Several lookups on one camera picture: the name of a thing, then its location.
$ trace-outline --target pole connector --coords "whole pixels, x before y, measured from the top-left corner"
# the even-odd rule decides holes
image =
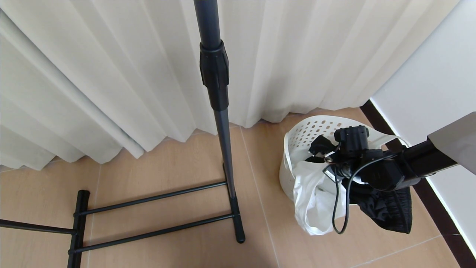
[[[200,73],[203,85],[208,89],[213,110],[226,110],[228,108],[229,71],[228,56],[223,41],[212,50],[203,47],[200,43]]]

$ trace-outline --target curtain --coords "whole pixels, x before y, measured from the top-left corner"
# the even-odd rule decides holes
[[[230,121],[358,107],[457,0],[223,0]],[[0,164],[216,134],[192,0],[0,0]]]

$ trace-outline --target black vertical pole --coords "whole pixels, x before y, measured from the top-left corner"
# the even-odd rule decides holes
[[[245,233],[241,222],[238,199],[233,180],[233,162],[231,160],[230,129],[228,121],[228,57],[225,44],[220,38],[217,0],[194,0],[200,31],[200,72],[202,82],[208,89],[210,105],[215,114],[223,169],[227,179],[231,213],[235,234],[239,243],[245,242]]]

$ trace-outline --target white plastic bag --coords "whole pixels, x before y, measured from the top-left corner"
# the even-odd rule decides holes
[[[336,201],[336,185],[322,170],[327,164],[305,162],[312,141],[319,135],[334,145],[334,131],[338,128],[364,125],[352,119],[317,115],[296,124],[284,137],[284,153],[279,170],[279,182],[285,194],[294,202],[294,217],[301,228],[310,235],[324,235],[332,231],[332,213]],[[383,134],[366,126],[369,131],[370,149],[378,149],[398,138]],[[336,218],[345,214],[346,190],[339,185]]]

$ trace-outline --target black metal clothes rack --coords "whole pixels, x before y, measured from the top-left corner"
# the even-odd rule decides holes
[[[71,245],[68,250],[68,268],[80,268],[81,253],[85,251],[102,247],[110,247],[113,245],[136,241],[148,237],[163,235],[166,233],[175,232],[229,218],[233,220],[237,242],[245,242],[245,232],[243,230],[243,224],[241,222],[238,199],[236,196],[233,180],[230,130],[228,121],[228,58],[225,51],[224,43],[220,38],[217,0],[194,0],[194,3],[201,39],[200,72],[202,76],[202,82],[208,90],[210,105],[215,115],[215,122],[217,124],[218,130],[218,139],[220,141],[221,153],[223,157],[225,181],[180,190],[168,194],[151,196],[116,205],[95,208],[91,210],[88,210],[89,191],[80,190],[78,192],[78,198],[76,200],[76,210],[73,214],[74,223],[72,229],[22,223],[3,219],[0,219],[0,227],[71,235]],[[192,223],[187,223],[175,227],[170,227],[154,232],[149,232],[133,237],[122,238],[86,247],[83,246],[84,230],[87,215],[224,185],[226,185],[228,188],[228,198],[231,207],[231,213],[229,214],[208,218]]]

